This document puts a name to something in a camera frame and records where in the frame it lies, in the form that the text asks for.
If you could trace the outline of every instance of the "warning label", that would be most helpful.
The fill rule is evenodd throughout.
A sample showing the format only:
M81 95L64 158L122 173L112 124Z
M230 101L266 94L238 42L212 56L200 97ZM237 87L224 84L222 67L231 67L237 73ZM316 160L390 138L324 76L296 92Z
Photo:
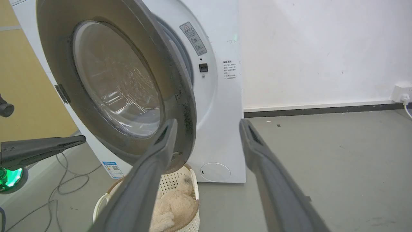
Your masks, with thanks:
M207 52L202 40L200 39L199 35L197 34L197 32L194 30L194 28L190 24L190 22L182 24L180 26L180 29L189 39L190 43L192 44L198 56L203 55Z
M223 61L223 76L225 79L236 79L236 63L231 60Z
M103 165L114 179L120 179L124 176L116 162L103 162Z

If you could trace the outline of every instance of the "white cable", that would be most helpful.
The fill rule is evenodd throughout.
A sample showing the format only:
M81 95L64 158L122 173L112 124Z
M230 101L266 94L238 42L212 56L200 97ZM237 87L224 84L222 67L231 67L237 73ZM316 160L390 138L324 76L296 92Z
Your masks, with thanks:
M57 217L58 201L57 201L56 199L52 200L52 197L53 197L54 192L57 190L57 192L58 192L60 195L65 195L65 194L69 194L69 193L75 192L75 191L83 188L83 186L85 186L85 185L87 184L87 182L89 181L89 178L90 178L90 177L88 176L88 174L96 171L99 167L101 167L101 164L100 164L97 168L93 169L92 171L90 171L90 172L88 172L88 173L78 174L78 173L74 173L74 172L72 172L72 171L70 171L70 170L68 169L69 164L68 164L67 158L66 158L66 156L63 154L63 152L62 152L61 154L63 155L64 159L66 160L66 165L63 165L63 164L60 162L60 160L59 160L59 158L57 157L57 155L56 155L56 159L57 159L57 161L59 162L59 164L65 169L65 171L64 171L63 177L60 179L59 184L58 184L58 185L53 189L53 191L50 193L49 200L48 200L45 204L43 204L42 206L40 206L40 207L36 208L35 210L31 211L31 212L28 213L26 216L24 216L22 219L20 219L19 221L17 221L15 224L13 224L11 227L9 227L9 228L6 230L6 232L10 231L10 230L11 230L13 227L15 227L19 222L23 221L26 217L30 216L32 213L36 212L37 210L39 210L39 209L41 209L41 208L43 208L43 207L45 207L45 206L48 206L48 208L49 208L49 223L47 224L47 226L46 226L46 228L45 228L45 230L44 230L44 232L46 232L46 231L49 229L50 224L52 223L52 209L50 208L50 203L52 203L52 202L56 202L56 222L57 222L57 227L59 228L59 231L62 232L62 228L61 228L60 223L59 223L59 218ZM63 181L63 179L65 178L67 172L70 172L70 173L74 174L75 176L72 177L72 178L69 178L69 179L66 180L66 181ZM61 191L60 191L60 187L61 187L63 184L65 184L65 183L67 183L67 182L69 182L69 181L71 181L71 180L73 180L73 179L79 178L79 177L85 177L85 178L86 178L86 181L85 181L84 184L82 184L80 187L76 188L75 190L68 191L68 192L61 192Z
M405 109L406 113L407 113L408 116L412 119L412 115L409 113L408 108L407 108L407 106L408 106L408 104L409 104L409 102L410 102L409 94L403 94L403 95L400 97L400 100L403 102L403 108Z
M409 115L409 117L412 119L412 115L409 113L408 108L406 107L407 105L404 105L406 113Z

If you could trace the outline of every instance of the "beige stuffed animal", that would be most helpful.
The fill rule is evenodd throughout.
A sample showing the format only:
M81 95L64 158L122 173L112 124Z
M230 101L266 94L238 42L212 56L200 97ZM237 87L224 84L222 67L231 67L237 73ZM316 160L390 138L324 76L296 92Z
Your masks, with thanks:
M192 192L192 179L189 175L180 176L176 189L170 190L164 196L159 190L153 208L150 232L163 232L182 226L194 210L195 203L190 196Z

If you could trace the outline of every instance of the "dark baseboard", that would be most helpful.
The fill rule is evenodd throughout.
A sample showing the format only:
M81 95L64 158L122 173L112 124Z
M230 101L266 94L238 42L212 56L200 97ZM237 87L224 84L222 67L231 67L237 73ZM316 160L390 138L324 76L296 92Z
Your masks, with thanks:
M258 112L245 112L243 115L245 118L257 118L257 117L279 117L279 116L308 115L308 114L330 114L330 113L379 111L379 110L394 110L394 109L403 109L403 104L394 103L394 104L353 106L353 107L330 107L330 108L315 108L315 109L258 111Z

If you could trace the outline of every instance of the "baseboard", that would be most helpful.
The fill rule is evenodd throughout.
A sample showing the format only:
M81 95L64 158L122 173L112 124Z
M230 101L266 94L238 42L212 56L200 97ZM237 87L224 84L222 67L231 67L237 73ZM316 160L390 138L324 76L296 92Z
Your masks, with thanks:
M402 103L389 104L371 104L371 105L355 105L355 106L342 106L342 107L321 107L321 108L302 108L302 109L285 109L285 110L272 110L272 111L255 111L245 112L245 118L256 117L278 117L278 116L295 116L295 115L309 115L309 114L330 114L330 113L347 113L347 112L363 112L363 111L379 111L379 110L395 110L403 109Z
M332 107L354 107L354 106L370 106L370 105L384 105L392 104L392 100L381 99L364 102L339 102L339 103L323 103L323 104L301 104L301 105L287 105L287 106L270 106L270 107L246 107L243 111L246 112L261 112L261 111L278 111L290 109L318 109L318 108L332 108Z

